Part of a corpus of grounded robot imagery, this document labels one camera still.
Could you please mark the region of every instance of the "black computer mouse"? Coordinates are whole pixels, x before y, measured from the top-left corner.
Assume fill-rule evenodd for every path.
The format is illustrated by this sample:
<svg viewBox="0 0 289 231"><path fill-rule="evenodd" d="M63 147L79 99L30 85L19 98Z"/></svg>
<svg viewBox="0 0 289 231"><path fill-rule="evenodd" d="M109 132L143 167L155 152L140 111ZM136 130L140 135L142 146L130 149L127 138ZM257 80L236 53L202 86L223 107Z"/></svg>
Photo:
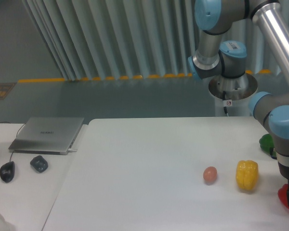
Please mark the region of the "black computer mouse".
<svg viewBox="0 0 289 231"><path fill-rule="evenodd" d="M38 155L36 157L34 157L30 164L34 167L34 169L36 171L38 171L39 173L45 171L48 168L48 163L47 161L43 158L43 156Z"/></svg>
<svg viewBox="0 0 289 231"><path fill-rule="evenodd" d="M8 162L0 168L0 177L5 183L11 182L15 175L14 161Z"/></svg>

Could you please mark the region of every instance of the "egg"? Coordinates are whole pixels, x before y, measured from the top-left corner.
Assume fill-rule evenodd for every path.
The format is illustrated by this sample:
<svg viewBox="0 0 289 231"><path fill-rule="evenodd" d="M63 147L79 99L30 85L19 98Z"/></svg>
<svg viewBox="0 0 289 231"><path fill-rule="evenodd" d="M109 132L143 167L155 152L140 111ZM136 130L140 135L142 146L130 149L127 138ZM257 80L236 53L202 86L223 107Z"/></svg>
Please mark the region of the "egg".
<svg viewBox="0 0 289 231"><path fill-rule="evenodd" d="M213 183L217 178L217 170L215 167L207 167L203 172L203 179L208 183Z"/></svg>

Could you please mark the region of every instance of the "laptop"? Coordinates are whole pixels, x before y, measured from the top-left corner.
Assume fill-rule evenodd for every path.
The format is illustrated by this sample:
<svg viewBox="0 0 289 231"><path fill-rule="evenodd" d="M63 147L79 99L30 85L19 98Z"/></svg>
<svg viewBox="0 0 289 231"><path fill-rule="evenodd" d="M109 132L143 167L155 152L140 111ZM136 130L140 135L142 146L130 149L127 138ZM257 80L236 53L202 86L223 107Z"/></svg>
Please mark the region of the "laptop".
<svg viewBox="0 0 289 231"><path fill-rule="evenodd" d="M10 152L67 154L84 118L32 117L9 147Z"/></svg>

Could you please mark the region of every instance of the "label sticker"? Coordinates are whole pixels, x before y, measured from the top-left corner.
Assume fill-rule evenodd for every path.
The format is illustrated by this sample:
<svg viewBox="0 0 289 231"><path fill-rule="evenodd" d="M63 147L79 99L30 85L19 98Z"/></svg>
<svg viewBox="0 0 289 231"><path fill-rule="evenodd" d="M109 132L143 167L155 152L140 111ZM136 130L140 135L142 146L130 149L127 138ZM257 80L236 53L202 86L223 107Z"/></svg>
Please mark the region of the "label sticker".
<svg viewBox="0 0 289 231"><path fill-rule="evenodd" d="M223 107L232 107L232 100L223 100Z"/></svg>
<svg viewBox="0 0 289 231"><path fill-rule="evenodd" d="M15 83L0 83L0 100L3 100L15 86Z"/></svg>
<svg viewBox="0 0 289 231"><path fill-rule="evenodd" d="M226 46L229 48L229 50L238 50L241 49L240 46L236 42L227 42Z"/></svg>

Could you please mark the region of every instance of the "gray floor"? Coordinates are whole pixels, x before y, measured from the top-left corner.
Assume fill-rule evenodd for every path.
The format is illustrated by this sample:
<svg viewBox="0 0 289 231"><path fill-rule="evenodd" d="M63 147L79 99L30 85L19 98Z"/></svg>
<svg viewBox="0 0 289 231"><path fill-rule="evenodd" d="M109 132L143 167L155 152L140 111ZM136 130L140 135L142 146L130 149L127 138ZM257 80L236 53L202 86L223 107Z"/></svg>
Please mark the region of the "gray floor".
<svg viewBox="0 0 289 231"><path fill-rule="evenodd" d="M259 91L289 91L283 78L256 75ZM0 100L0 122L25 123L32 116L95 118L215 116L208 82L190 77L117 81L17 83Z"/></svg>

